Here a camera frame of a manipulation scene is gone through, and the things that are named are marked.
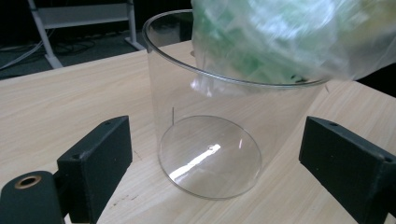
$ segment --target table surface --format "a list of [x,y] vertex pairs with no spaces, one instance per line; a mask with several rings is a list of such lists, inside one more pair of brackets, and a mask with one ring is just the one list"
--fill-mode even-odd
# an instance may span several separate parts
[[[158,163],[145,51],[0,81],[0,188],[32,171],[54,173],[67,149],[122,115],[134,161],[99,223],[356,223],[298,161],[304,118],[249,192],[210,201],[175,187]],[[396,99],[382,92],[330,81],[306,115],[396,153]]]

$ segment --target glass rim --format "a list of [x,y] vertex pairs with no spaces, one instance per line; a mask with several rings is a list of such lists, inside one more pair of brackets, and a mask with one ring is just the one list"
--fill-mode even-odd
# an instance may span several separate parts
[[148,19],[144,25],[143,25],[143,38],[145,39],[146,43],[148,46],[156,51],[160,56],[165,58],[165,60],[169,61],[170,63],[174,63],[175,65],[182,67],[184,69],[187,69],[193,73],[203,75],[206,77],[211,77],[217,80],[221,81],[226,81],[230,82],[233,84],[242,84],[242,85],[247,85],[247,86],[254,86],[254,87],[262,87],[262,88],[275,88],[275,89],[298,89],[298,88],[305,88],[305,87],[310,87],[310,86],[317,86],[319,84],[325,83],[328,81],[328,79],[317,79],[317,80],[312,80],[312,81],[307,81],[307,82],[297,82],[297,83],[290,83],[290,84],[272,84],[272,83],[263,83],[263,82],[254,82],[254,81],[247,81],[247,80],[241,80],[241,79],[236,79],[236,78],[231,78],[231,77],[225,77],[217,74],[213,74],[210,72],[207,72],[203,69],[191,66],[189,64],[183,63],[179,61],[178,59],[175,59],[174,57],[168,55],[167,53],[163,52],[160,50],[153,42],[151,42],[149,38],[149,27],[151,24],[158,20],[161,17],[169,16],[169,15],[174,15],[174,14],[181,14],[181,13],[192,13],[192,9],[181,9],[181,10],[172,10],[172,11],[167,11],[164,13],[160,13],[156,16],[151,17]]

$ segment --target black clamp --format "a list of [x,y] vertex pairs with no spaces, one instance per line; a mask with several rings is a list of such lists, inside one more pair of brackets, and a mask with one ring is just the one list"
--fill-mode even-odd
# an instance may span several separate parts
[[0,198],[2,224],[96,223],[132,162],[127,116],[109,119],[58,160],[53,175],[37,171],[9,181]]
[[308,117],[300,162],[358,223],[396,217],[396,157],[346,128]]

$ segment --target clear glass container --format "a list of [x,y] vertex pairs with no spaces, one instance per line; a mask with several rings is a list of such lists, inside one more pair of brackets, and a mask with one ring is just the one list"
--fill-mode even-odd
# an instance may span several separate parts
[[325,81],[273,85],[206,72],[196,67],[192,26],[192,11],[179,10],[143,28],[159,160],[188,193],[228,199],[256,184]]

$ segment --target plastic bag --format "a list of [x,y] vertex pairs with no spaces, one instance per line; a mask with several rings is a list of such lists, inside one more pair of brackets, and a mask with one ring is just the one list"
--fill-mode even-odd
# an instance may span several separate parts
[[197,66],[289,84],[356,80],[396,63],[394,0],[191,0]]

